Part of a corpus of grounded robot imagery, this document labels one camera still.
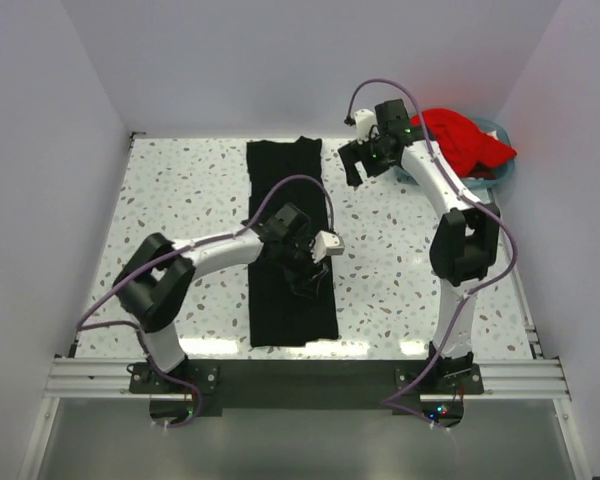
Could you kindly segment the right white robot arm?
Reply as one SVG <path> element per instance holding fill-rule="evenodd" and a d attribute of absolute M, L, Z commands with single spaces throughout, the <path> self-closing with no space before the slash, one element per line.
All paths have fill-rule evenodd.
<path fill-rule="evenodd" d="M 406 171 L 423 190 L 438 218 L 429 261 L 440 283 L 438 324 L 423 371 L 402 393 L 427 383 L 449 392 L 473 367 L 472 327 L 477 293 L 497 257 L 500 212 L 471 193 L 444 158 L 425 122 L 412 123 L 401 100 L 373 110 L 350 112 L 345 123 L 356 130 L 339 157 L 349 186 L 393 167 Z"/>

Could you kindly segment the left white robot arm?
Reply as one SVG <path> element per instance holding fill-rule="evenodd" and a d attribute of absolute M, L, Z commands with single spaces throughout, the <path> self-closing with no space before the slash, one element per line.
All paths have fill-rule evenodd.
<path fill-rule="evenodd" d="M 263 220 L 215 236 L 171 241 L 152 234 L 113 287 L 123 310 L 139 324 L 139 338 L 153 361 L 153 382 L 176 392 L 192 379 L 175 318 L 194 280 L 228 267 L 271 264 L 282 270 L 293 294 L 312 298 L 330 271 L 329 258 L 343 251 L 338 234 L 313 229 L 309 216 L 287 203 Z"/>

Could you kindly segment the black t shirt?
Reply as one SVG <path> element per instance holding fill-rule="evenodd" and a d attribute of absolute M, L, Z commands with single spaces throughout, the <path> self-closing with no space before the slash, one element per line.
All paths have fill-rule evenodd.
<path fill-rule="evenodd" d="M 247 144 L 246 165 L 251 184 L 249 217 L 280 180 L 307 175 L 322 180 L 322 141 L 300 137 L 293 142 L 255 141 Z M 307 180 L 282 186 L 259 217 L 261 221 L 291 203 L 311 220 L 311 233 L 328 227 L 328 210 L 322 191 Z M 335 312 L 333 274 L 320 282 L 315 298 L 290 290 L 283 269 L 274 262 L 248 267 L 250 344 L 253 347 L 301 347 L 339 336 Z"/>

